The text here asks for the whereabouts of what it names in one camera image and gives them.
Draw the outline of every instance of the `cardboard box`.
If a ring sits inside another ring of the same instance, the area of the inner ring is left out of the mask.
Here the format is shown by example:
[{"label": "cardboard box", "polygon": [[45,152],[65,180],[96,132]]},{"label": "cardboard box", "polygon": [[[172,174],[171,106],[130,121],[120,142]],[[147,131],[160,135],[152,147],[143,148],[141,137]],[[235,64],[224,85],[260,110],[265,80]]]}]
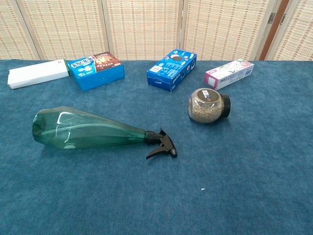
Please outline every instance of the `cardboard box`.
[{"label": "cardboard box", "polygon": [[205,72],[204,83],[215,90],[223,88],[252,73],[254,64],[238,59]]},{"label": "cardboard box", "polygon": [[175,49],[147,71],[148,84],[172,91],[196,62],[197,54]]},{"label": "cardboard box", "polygon": [[16,89],[68,77],[69,75],[66,60],[49,61],[9,70],[8,86],[11,89]]},{"label": "cardboard box", "polygon": [[125,77],[124,65],[109,52],[69,61],[68,65],[83,91]]}]

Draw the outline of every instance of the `green plastic spray bottle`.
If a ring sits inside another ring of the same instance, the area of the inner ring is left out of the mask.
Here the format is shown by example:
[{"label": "green plastic spray bottle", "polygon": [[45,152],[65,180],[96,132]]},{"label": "green plastic spray bottle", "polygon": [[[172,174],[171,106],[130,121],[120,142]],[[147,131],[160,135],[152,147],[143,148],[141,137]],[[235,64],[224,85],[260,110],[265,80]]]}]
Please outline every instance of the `green plastic spray bottle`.
[{"label": "green plastic spray bottle", "polygon": [[160,143],[160,146],[146,159],[160,153],[177,157],[172,140],[162,130],[157,134],[70,107],[40,110],[34,118],[32,133],[35,141],[54,148],[97,148],[148,142]]}]

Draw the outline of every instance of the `black jar lid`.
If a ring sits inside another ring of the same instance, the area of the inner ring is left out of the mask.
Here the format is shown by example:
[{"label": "black jar lid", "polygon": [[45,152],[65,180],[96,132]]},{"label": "black jar lid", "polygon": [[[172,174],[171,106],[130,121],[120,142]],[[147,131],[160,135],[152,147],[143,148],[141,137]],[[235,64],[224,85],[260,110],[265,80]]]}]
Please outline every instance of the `black jar lid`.
[{"label": "black jar lid", "polygon": [[227,94],[221,94],[222,100],[224,102],[224,108],[221,113],[221,118],[226,118],[228,117],[230,113],[230,98]]}]

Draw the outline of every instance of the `black spray nozzle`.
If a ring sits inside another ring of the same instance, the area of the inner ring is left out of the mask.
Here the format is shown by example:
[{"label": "black spray nozzle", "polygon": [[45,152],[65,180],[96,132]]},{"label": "black spray nozzle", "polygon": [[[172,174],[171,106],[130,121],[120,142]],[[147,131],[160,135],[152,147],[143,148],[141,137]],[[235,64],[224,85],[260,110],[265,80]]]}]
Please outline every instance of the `black spray nozzle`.
[{"label": "black spray nozzle", "polygon": [[161,130],[159,134],[153,132],[153,131],[146,131],[146,142],[148,143],[160,143],[160,146],[150,152],[146,159],[149,159],[157,154],[161,153],[170,153],[173,158],[177,157],[177,150],[171,140],[171,138],[163,131]]}]

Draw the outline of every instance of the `white box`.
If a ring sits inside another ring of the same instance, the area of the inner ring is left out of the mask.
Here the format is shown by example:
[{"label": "white box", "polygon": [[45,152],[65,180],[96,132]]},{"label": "white box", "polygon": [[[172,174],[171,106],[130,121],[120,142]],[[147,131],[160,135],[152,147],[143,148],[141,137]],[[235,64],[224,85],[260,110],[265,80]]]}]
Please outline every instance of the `white box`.
[{"label": "white box", "polygon": [[8,86],[11,89],[16,89],[69,75],[66,60],[49,61],[9,70]]},{"label": "white box", "polygon": [[205,72],[204,83],[218,90],[250,75],[253,67],[249,61],[238,59]]}]

